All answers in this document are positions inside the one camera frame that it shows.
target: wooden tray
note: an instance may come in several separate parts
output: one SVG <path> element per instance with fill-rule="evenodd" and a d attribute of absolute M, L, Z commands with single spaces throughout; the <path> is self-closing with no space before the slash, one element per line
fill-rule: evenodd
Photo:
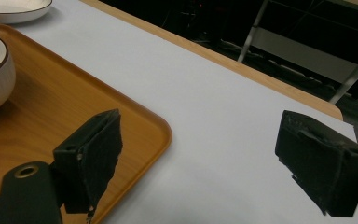
<path fill-rule="evenodd" d="M 124 147 L 93 219 L 100 222 L 169 146 L 169 125 L 9 26 L 0 25 L 0 37 L 17 71 L 15 89 L 0 107 L 0 183 L 15 166 L 52 162 L 52 150 L 93 115 L 120 110 Z M 86 215 L 62 212 L 62 218 L 65 224 L 85 223 Z"/>

